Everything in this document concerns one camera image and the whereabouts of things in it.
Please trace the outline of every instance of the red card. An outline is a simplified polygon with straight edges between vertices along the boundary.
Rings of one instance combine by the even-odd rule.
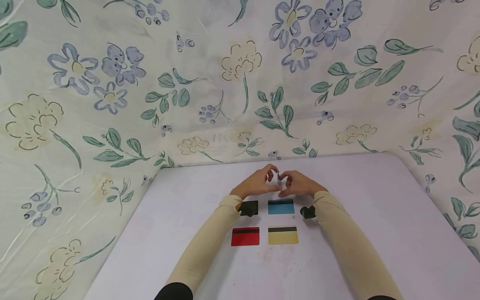
[[[232,231],[232,246],[260,245],[260,228],[234,228]]]

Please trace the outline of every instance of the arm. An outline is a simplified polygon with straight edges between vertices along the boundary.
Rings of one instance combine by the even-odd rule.
[[[183,252],[167,280],[167,285],[155,300],[191,300],[207,274],[227,232],[240,217],[243,199],[250,195],[281,190],[272,181],[274,165],[267,165],[250,175],[226,196],[220,206],[205,221]]]
[[[358,299],[389,296],[403,300],[377,251],[342,204],[325,187],[305,175],[287,171],[280,179],[287,176],[287,189],[279,196],[307,194],[314,199],[318,223],[330,240],[345,277]]]

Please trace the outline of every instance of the black object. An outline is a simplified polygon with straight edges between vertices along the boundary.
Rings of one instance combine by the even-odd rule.
[[[305,218],[305,219],[313,219],[315,218],[315,206],[310,206],[310,207],[302,207],[300,209],[300,214]]]
[[[240,206],[240,216],[258,215],[258,201],[245,201]]]

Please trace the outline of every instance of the black sleeve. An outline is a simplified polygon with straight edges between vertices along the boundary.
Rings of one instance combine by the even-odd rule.
[[[164,286],[155,297],[155,300],[193,300],[192,291],[180,282]]]

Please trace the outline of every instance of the black stripe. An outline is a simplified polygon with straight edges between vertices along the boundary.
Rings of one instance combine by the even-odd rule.
[[[274,227],[269,228],[268,232],[297,231],[296,227]]]
[[[232,233],[259,233],[260,229],[245,229],[245,230],[233,230]]]
[[[293,204],[293,199],[268,201],[268,205],[276,205],[276,204]]]

